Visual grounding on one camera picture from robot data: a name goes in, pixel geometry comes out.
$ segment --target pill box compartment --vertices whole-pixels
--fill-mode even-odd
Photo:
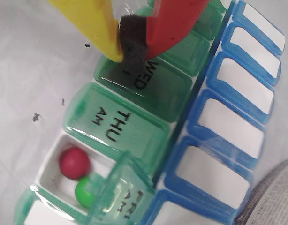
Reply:
[[[95,172],[106,178],[115,164],[114,160],[62,132],[43,163],[36,184],[65,204],[86,215],[88,210],[81,206],[75,197],[78,181],[66,178],[59,167],[60,155],[70,147],[78,147],[87,153],[91,162],[90,173]]]

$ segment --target red ball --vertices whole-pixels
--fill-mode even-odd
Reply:
[[[72,180],[79,180],[90,171],[90,160],[87,154],[76,147],[65,150],[60,157],[61,173]]]

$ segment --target black foam tip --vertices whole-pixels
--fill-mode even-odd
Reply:
[[[126,15],[121,17],[120,44],[123,49],[124,70],[131,74],[141,73],[145,68],[147,55],[146,44],[146,17]]]

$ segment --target blue pill organizer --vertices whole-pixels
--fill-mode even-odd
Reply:
[[[151,15],[148,4],[137,13]],[[210,0],[183,41],[147,62],[145,77],[133,81],[102,57],[14,225],[232,225],[264,151],[284,46],[253,6]],[[59,168],[70,147],[90,159],[89,208],[75,195],[79,181]]]

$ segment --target green bead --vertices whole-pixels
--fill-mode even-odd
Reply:
[[[85,189],[85,186],[90,182],[89,177],[82,178],[75,188],[75,196],[78,202],[85,208],[90,208],[95,200],[95,195]]]

